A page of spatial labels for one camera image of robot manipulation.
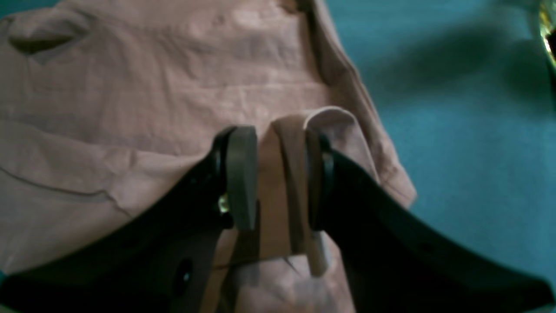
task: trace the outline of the folded fabric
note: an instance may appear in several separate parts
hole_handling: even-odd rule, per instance
[[[330,268],[308,274],[304,255],[319,243],[300,220],[305,128],[402,205],[415,198],[320,0],[66,0],[0,21],[0,69],[8,275],[148,210],[231,124],[259,134],[261,225],[255,241],[222,234],[205,312],[353,310],[329,238],[319,240]]]

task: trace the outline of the gold object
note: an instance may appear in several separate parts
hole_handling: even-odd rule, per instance
[[[556,0],[542,0],[539,11],[540,35],[552,70],[556,71]]]

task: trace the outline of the teal surface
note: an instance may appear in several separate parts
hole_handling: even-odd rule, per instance
[[[0,16],[52,0],[2,1]],[[556,116],[529,0],[328,0],[413,212],[556,286]]]

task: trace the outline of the blue fabric background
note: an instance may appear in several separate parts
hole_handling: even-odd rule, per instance
[[[0,16],[55,0],[3,0]],[[538,0],[328,0],[419,192],[413,212],[556,287],[556,107]]]

